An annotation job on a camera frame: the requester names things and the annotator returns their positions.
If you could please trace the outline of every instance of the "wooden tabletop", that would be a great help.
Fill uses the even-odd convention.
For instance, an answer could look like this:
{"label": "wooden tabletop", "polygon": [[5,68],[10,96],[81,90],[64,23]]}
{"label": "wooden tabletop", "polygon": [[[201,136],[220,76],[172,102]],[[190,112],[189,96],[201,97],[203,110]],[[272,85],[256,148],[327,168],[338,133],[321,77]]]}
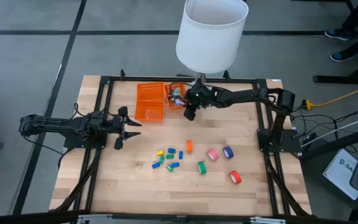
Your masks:
{"label": "wooden tabletop", "polygon": [[[99,81],[100,76],[84,76],[77,101],[82,113],[93,111]],[[142,82],[114,82],[110,113],[127,106],[129,117],[134,120],[136,86],[139,83]],[[252,85],[246,83],[214,85],[232,91],[252,89]],[[267,80],[267,85],[269,88],[282,88],[280,80]],[[123,149],[115,150],[117,136],[109,135],[101,153],[91,211],[272,215],[264,158],[256,135],[259,125],[255,103],[198,110],[194,121],[188,121],[183,110],[170,110],[165,105],[163,122],[140,122],[143,127],[126,128],[126,131],[140,131],[142,134],[125,141]],[[262,111],[267,125],[264,107]],[[285,127],[291,128],[289,120]],[[186,140],[193,141],[193,154],[187,154]],[[226,145],[234,151],[230,160],[223,156],[222,148]],[[166,159],[161,167],[152,169],[152,164],[158,161],[156,151],[167,153],[169,147],[177,150],[175,158]],[[213,162],[206,155],[210,148],[219,152],[218,161]],[[182,160],[178,159],[178,151],[184,151]],[[59,206],[77,184],[84,152],[85,149],[74,149],[63,158],[50,208]],[[299,160],[289,153],[280,155],[286,186],[303,209],[311,213]],[[205,175],[200,175],[198,161],[205,161]],[[180,162],[180,167],[174,172],[165,168],[171,162]],[[241,184],[235,185],[230,179],[228,173],[232,170],[241,175]],[[88,186],[85,186],[80,208],[85,207],[87,191]],[[283,213],[277,186],[276,194],[279,211]]]}

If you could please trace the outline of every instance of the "blue tape roll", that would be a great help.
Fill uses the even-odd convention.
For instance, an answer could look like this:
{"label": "blue tape roll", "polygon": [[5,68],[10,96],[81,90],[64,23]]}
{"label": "blue tape roll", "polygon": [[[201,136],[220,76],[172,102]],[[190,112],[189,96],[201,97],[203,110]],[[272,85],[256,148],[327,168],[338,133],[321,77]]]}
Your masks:
{"label": "blue tape roll", "polygon": [[223,154],[226,158],[231,159],[234,157],[233,150],[229,146],[223,148]]}
{"label": "blue tape roll", "polygon": [[171,167],[178,167],[179,166],[179,162],[174,162],[173,164],[171,164]]}
{"label": "blue tape roll", "polygon": [[157,168],[160,166],[160,163],[159,162],[156,162],[155,164],[152,165],[153,169]]}

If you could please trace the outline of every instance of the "person's foot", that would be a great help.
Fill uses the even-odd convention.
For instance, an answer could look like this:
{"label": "person's foot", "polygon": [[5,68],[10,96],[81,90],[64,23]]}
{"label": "person's foot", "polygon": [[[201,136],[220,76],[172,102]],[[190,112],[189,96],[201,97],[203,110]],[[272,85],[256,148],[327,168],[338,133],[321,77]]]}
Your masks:
{"label": "person's foot", "polygon": [[327,37],[348,41],[354,37],[354,33],[345,29],[327,30],[324,33]]}
{"label": "person's foot", "polygon": [[354,56],[347,56],[344,55],[342,53],[335,53],[329,56],[331,58],[331,60],[333,60],[334,62],[343,62],[349,59],[352,59]]}

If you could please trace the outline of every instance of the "orange container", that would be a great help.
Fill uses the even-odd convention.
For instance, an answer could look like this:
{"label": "orange container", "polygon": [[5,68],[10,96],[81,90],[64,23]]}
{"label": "orange container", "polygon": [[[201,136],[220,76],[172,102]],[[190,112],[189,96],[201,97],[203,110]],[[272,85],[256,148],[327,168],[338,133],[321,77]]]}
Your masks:
{"label": "orange container", "polygon": [[[183,106],[175,106],[173,101],[168,98],[168,96],[170,95],[170,91],[169,91],[170,85],[171,84],[165,85],[165,88],[164,88],[165,89],[165,96],[167,97],[167,101],[168,101],[168,107],[171,110],[176,110],[176,109],[183,108]],[[183,84],[183,83],[174,83],[174,84],[172,84],[171,89],[172,89],[172,91],[175,91],[175,89],[178,88],[178,87],[180,88],[180,94],[182,95],[182,97],[185,97],[185,93],[186,93],[185,84]]]}
{"label": "orange container", "polygon": [[139,121],[163,121],[164,101],[136,102],[135,119]]}
{"label": "orange container", "polygon": [[164,100],[164,83],[137,84],[137,101]]}

